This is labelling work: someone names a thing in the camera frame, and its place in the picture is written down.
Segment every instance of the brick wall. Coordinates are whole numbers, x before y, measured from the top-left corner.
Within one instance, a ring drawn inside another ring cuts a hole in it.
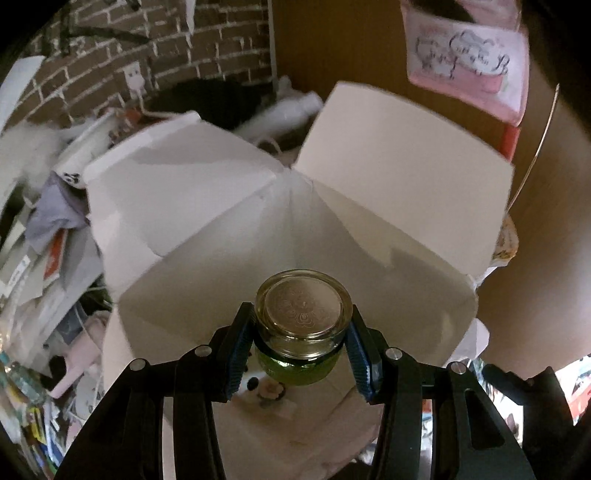
[[[24,56],[49,48],[9,125],[23,119],[68,127],[76,118],[131,100],[122,69],[139,61],[149,96],[192,78],[271,80],[267,0],[197,0],[195,32],[189,34],[184,0],[140,0],[134,12],[124,0],[71,0],[69,24],[145,35],[144,45],[77,37],[60,52],[60,15],[27,47]]]

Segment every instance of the jar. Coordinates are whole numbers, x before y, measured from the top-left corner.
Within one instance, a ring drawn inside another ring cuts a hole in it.
[[[309,385],[335,366],[353,304],[334,278],[313,270],[288,270],[263,283],[255,312],[261,367],[278,382]]]

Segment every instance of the cartoon character print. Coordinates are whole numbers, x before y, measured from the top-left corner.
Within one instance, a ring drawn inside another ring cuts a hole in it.
[[[423,70],[454,80],[470,90],[498,93],[508,72],[509,56],[491,39],[471,30],[454,35],[445,48],[441,39],[419,37],[416,52]]]

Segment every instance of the screw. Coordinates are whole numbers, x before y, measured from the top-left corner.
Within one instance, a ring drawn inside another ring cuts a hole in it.
[[[129,364],[129,369],[133,370],[134,372],[139,372],[143,370],[146,366],[146,360],[142,358],[136,358],[133,362]]]
[[[386,350],[386,356],[390,360],[400,360],[403,356],[403,353],[399,348],[388,348],[388,350]]]
[[[462,362],[452,362],[450,368],[452,369],[452,372],[457,373],[458,375],[463,375],[468,370],[466,365]]]
[[[195,355],[197,356],[209,356],[212,353],[212,348],[209,345],[199,345],[195,349]]]

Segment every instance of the open cardboard box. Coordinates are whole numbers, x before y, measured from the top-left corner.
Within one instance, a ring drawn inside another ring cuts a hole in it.
[[[85,171],[117,302],[106,385],[133,358],[164,362],[208,343],[289,268],[334,276],[391,346],[443,365],[476,314],[469,275],[489,265],[511,179],[497,152],[451,122],[348,83],[292,170],[195,113],[140,132]],[[381,409],[357,394],[344,355],[285,398],[290,419],[240,398],[214,405],[228,478],[327,478],[377,436]]]

